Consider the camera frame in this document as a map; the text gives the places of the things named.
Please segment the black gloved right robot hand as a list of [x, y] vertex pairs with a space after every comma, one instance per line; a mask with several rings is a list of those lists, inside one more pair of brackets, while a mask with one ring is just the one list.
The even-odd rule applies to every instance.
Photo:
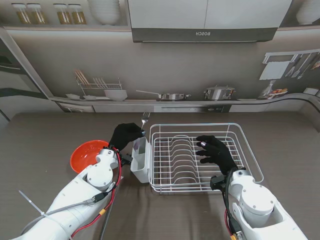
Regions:
[[238, 168], [228, 147], [214, 135], [201, 135], [196, 140], [196, 145], [203, 148], [196, 152], [197, 156], [204, 157], [200, 160], [201, 164], [216, 164], [224, 176]]

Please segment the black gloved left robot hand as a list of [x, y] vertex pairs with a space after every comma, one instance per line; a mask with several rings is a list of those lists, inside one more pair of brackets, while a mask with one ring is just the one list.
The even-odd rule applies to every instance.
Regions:
[[122, 151], [130, 142], [144, 137], [145, 134], [146, 132], [133, 122], [121, 123], [114, 129], [108, 148]]

